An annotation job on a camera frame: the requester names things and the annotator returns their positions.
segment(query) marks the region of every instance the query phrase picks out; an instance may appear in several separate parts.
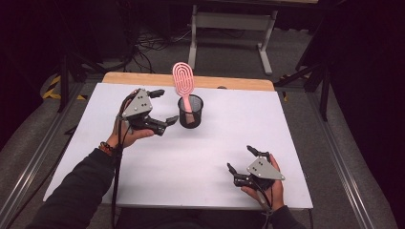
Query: bracelet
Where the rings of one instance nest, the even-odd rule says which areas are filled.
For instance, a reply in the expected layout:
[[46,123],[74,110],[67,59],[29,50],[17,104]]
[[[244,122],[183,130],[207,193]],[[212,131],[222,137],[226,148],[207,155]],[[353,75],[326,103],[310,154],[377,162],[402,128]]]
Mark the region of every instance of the bracelet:
[[100,145],[98,146],[98,149],[100,149],[102,152],[106,153],[108,156],[112,156],[114,152],[114,148],[111,147],[107,142],[101,141]]

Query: table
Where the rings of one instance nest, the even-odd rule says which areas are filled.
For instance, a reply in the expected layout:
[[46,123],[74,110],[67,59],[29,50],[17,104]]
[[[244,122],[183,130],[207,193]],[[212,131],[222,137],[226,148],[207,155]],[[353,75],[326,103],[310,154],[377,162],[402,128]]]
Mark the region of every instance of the table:
[[[285,0],[287,3],[316,4],[317,0]],[[197,55],[197,28],[233,29],[264,31],[263,41],[257,44],[265,74],[273,73],[267,56],[267,44],[274,28],[277,10],[270,15],[244,15],[235,13],[198,12],[197,5],[193,6],[191,16],[191,44],[188,54],[188,64],[195,68]]]
[[[165,95],[152,99],[154,110],[150,115],[160,120],[177,115],[176,104],[180,97],[173,85],[171,75],[107,73],[103,83],[97,84],[44,199],[99,141],[108,137],[121,101],[135,88],[165,89]],[[304,174],[272,83],[195,76],[195,85],[193,94],[204,100],[202,124],[187,130],[176,123],[168,127],[163,136],[145,138],[126,148],[117,205],[260,209],[254,199],[233,185],[233,176],[226,167],[229,162],[238,172],[246,174],[245,168],[255,159],[246,149],[249,144],[261,151],[271,151],[282,166],[282,173],[287,178],[284,181],[285,203],[295,209],[312,208]],[[228,89],[215,89],[218,86]],[[253,99],[255,102],[244,102]],[[239,106],[241,110],[234,113],[234,108]],[[104,196],[103,203],[111,203],[111,198],[112,190]]]

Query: black sleeve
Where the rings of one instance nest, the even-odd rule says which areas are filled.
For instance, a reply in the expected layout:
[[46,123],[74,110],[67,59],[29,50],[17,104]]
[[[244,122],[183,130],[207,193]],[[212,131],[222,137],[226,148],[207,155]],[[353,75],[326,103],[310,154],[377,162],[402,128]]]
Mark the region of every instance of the black sleeve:
[[86,228],[113,177],[113,159],[94,149],[66,175],[27,228]]
[[285,205],[273,213],[271,216],[271,224],[273,229],[303,229],[305,226],[295,220]]

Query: wrist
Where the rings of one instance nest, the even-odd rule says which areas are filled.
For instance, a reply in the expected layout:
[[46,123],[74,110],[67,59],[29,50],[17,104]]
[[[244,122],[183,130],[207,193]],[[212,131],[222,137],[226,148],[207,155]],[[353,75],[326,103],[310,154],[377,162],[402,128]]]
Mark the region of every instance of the wrist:
[[279,208],[282,208],[285,204],[283,202],[273,202],[272,210],[275,212]]
[[101,141],[98,146],[98,149],[107,154],[108,156],[112,156],[116,148],[112,147],[108,142]]
[[107,144],[110,146],[116,148],[118,145],[118,136],[117,135],[111,135],[108,137],[108,139],[105,141]]

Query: black curtain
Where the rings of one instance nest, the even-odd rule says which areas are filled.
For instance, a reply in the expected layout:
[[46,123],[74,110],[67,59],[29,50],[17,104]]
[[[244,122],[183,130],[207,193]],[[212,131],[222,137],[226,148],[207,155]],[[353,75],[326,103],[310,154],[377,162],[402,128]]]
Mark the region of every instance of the black curtain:
[[329,60],[339,106],[399,228],[405,228],[403,9],[403,1],[347,1],[324,19],[302,62]]
[[58,62],[55,40],[44,18],[27,1],[0,7],[0,149],[42,103],[39,94]]

